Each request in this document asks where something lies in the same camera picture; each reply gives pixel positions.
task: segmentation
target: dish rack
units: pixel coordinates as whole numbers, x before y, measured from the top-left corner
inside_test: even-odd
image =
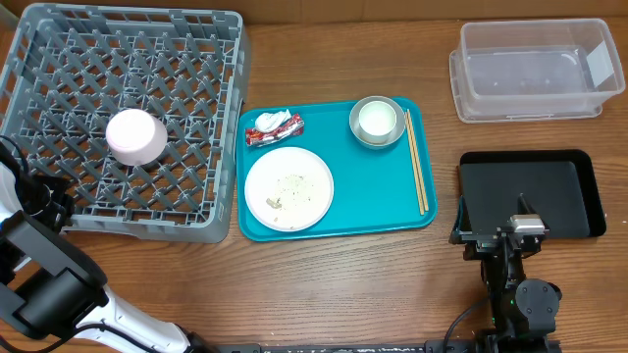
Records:
[[[219,242],[229,230],[249,72],[235,12],[34,4],[0,76],[0,132],[33,173],[72,181],[67,230]],[[106,125],[126,108],[167,127],[153,168],[109,153]]]

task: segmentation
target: white label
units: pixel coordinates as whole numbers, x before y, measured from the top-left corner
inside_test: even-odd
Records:
[[[614,74],[605,41],[602,41],[591,54],[587,55],[587,63],[589,63],[591,78],[596,88]]]

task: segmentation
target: small bowl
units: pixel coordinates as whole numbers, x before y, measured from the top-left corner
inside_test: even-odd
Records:
[[[386,142],[396,125],[393,106],[381,100],[365,104],[357,115],[362,139],[372,144]]]
[[[391,131],[384,133],[383,136],[378,136],[377,134],[374,134],[373,131],[365,131],[360,124],[360,112],[367,105],[374,102],[384,103],[394,110],[394,125]],[[370,149],[382,149],[392,145],[403,135],[403,132],[405,131],[405,116],[403,115],[401,107],[391,98],[383,96],[370,96],[361,99],[353,106],[351,113],[349,114],[349,127],[351,128],[351,132],[353,132],[355,138],[357,138],[363,146]]]
[[[105,137],[114,158],[127,166],[153,162],[168,142],[163,123],[140,109],[116,114],[107,124]]]

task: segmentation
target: wooden surface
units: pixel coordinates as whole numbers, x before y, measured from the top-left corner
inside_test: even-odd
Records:
[[[0,0],[18,16],[56,0]],[[90,6],[233,10],[248,24],[627,16],[622,0],[70,0]]]
[[[626,64],[628,19],[608,24]],[[247,28],[253,68],[246,109],[372,94],[406,96],[421,107],[439,199],[439,214],[427,228],[254,243],[241,234],[234,209],[230,234],[219,244],[100,233],[74,233],[69,240],[100,264],[122,297],[212,342],[423,342],[443,337],[458,314],[486,295],[480,265],[462,261],[462,246],[447,243],[460,156],[478,150],[581,148],[596,169],[608,231],[597,241],[548,241],[541,254],[525,261],[525,270],[529,277],[556,283],[564,293],[552,336],[562,340],[564,352],[626,352],[628,94],[607,102],[595,119],[463,124],[453,108],[447,67],[461,26]],[[374,212],[378,207],[374,199]],[[485,309],[462,323],[454,336],[471,337],[472,330],[489,324]],[[0,331],[23,348],[43,347],[6,326]],[[59,351],[109,351],[80,340],[71,343]]]

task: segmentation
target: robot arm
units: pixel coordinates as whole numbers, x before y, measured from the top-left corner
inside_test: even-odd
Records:
[[[0,283],[0,319],[22,334],[91,339],[122,352],[203,351],[190,346],[181,328],[149,317],[114,294],[89,257],[24,211],[2,223],[0,244],[28,254],[41,267],[15,292]]]
[[[560,352],[547,335],[556,329],[560,289],[541,279],[526,278],[522,260],[541,251],[550,232],[523,195],[518,215],[496,233],[474,232],[464,199],[449,242],[465,244],[464,260],[481,261],[482,280],[489,292],[495,328],[476,334],[476,352]]]
[[[98,265],[59,235],[74,206],[65,180],[30,176],[1,143],[0,162],[0,320],[29,338],[58,336],[52,349],[76,337],[131,353],[213,351],[118,297]],[[14,291],[8,284],[24,258],[40,269]],[[17,351],[2,337],[0,345]]]

